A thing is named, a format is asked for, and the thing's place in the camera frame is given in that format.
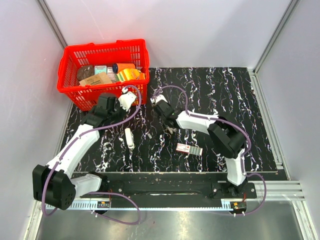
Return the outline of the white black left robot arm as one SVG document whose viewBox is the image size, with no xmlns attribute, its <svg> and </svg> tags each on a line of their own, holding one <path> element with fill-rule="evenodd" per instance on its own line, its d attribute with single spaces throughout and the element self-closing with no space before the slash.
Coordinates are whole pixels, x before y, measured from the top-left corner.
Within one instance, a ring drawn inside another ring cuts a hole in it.
<svg viewBox="0 0 320 240">
<path fill-rule="evenodd" d="M 74 199 L 90 192 L 98 198 L 106 196 L 109 189 L 101 174 L 90 172 L 78 178 L 72 175 L 85 153 L 100 139 L 100 128 L 123 120 L 130 107 L 124 94 L 120 97 L 101 94 L 59 154 L 46 165 L 38 164 L 33 169 L 33 198 L 43 205 L 66 210 Z"/>
</svg>

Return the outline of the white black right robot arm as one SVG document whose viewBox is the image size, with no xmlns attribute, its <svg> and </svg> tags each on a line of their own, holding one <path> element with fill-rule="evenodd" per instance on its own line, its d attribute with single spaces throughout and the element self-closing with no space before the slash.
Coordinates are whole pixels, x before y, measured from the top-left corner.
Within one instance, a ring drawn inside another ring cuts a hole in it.
<svg viewBox="0 0 320 240">
<path fill-rule="evenodd" d="M 251 142 L 242 128 L 219 115 L 174 109 L 162 98 L 153 98 L 151 103 L 165 126 L 209 135 L 216 152 L 224 157 L 226 162 L 227 183 L 222 187 L 222 191 L 233 198 L 239 198 L 245 193 L 248 178 L 244 167 L 244 155 L 248 152 L 246 146 L 249 147 Z"/>
</svg>

